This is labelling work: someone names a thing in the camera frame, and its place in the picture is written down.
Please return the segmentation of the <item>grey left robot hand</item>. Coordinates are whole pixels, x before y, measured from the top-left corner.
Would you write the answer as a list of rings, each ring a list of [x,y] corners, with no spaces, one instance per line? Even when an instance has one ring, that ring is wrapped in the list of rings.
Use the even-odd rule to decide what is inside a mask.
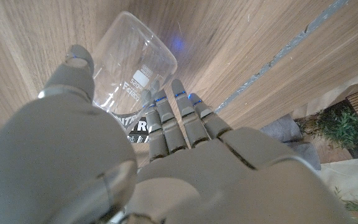
[[[121,125],[92,105],[93,59],[73,45],[0,129],[0,223],[351,223],[289,147],[212,114],[207,139],[138,167]]]

